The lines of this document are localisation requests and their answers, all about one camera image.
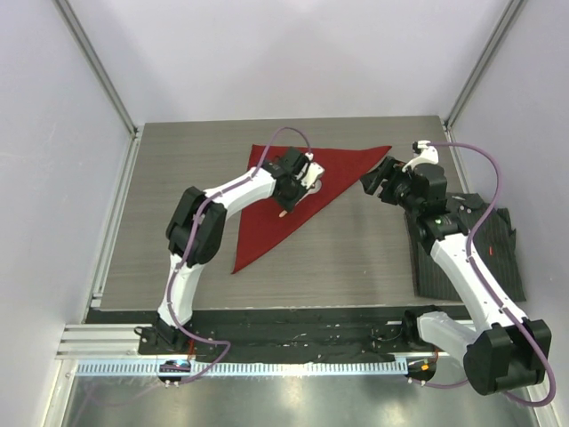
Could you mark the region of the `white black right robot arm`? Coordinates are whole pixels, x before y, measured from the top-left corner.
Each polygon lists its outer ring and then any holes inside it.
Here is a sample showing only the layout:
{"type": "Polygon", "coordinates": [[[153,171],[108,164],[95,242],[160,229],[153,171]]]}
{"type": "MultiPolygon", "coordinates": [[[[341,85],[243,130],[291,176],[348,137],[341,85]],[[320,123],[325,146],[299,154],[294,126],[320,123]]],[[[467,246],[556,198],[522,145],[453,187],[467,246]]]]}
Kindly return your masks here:
{"type": "Polygon", "coordinates": [[[547,373],[551,331],[530,320],[485,267],[460,216],[447,208],[444,169],[385,157],[362,176],[365,193],[405,210],[410,233],[445,273],[473,321],[467,328],[441,310],[405,316],[406,348],[432,344],[458,360],[480,395],[540,384],[547,373]]]}

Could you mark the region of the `metal spoon with wooden handle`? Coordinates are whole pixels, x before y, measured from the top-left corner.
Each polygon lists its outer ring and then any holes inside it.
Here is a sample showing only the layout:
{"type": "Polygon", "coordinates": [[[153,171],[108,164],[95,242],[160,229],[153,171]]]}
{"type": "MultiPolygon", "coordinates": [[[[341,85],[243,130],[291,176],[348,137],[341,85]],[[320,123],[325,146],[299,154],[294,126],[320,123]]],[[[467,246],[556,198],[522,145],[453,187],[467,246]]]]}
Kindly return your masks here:
{"type": "MultiPolygon", "coordinates": [[[[308,197],[308,196],[310,196],[310,195],[313,195],[313,194],[316,194],[321,188],[322,188],[322,182],[321,182],[320,180],[317,180],[317,181],[315,182],[315,184],[312,185],[312,186],[309,188],[309,190],[307,191],[307,193],[299,200],[299,203],[300,203],[303,199],[305,199],[306,197],[308,197]]],[[[288,214],[288,211],[283,210],[283,211],[279,214],[279,217],[280,217],[280,218],[283,218],[283,217],[285,217],[287,214],[288,214]]]]}

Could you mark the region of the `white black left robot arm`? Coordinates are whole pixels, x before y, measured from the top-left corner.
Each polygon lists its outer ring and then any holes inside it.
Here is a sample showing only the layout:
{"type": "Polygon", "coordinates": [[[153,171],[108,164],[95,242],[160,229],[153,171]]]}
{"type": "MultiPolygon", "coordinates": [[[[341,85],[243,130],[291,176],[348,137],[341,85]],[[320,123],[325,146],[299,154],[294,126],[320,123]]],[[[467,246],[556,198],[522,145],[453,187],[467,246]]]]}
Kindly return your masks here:
{"type": "Polygon", "coordinates": [[[154,324],[156,340],[166,352],[178,355],[188,347],[189,333],[183,326],[193,316],[199,279],[220,250],[226,221],[270,198],[290,213],[306,196],[320,190],[324,173],[311,152],[289,148],[282,157],[262,159],[219,187],[184,191],[165,232],[170,272],[154,324]]]}

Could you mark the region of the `red cloth napkin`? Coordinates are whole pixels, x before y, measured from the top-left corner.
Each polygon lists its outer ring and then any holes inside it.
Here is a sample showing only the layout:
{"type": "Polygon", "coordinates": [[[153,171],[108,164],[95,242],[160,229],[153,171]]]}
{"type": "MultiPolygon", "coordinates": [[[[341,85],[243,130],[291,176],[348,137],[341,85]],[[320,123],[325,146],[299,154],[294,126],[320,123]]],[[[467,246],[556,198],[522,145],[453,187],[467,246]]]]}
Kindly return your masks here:
{"type": "Polygon", "coordinates": [[[273,198],[246,207],[241,212],[233,271],[239,272],[282,243],[357,183],[390,150],[390,146],[369,149],[313,148],[314,159],[325,170],[321,178],[322,188],[302,200],[285,216],[280,215],[283,208],[273,198]]]}

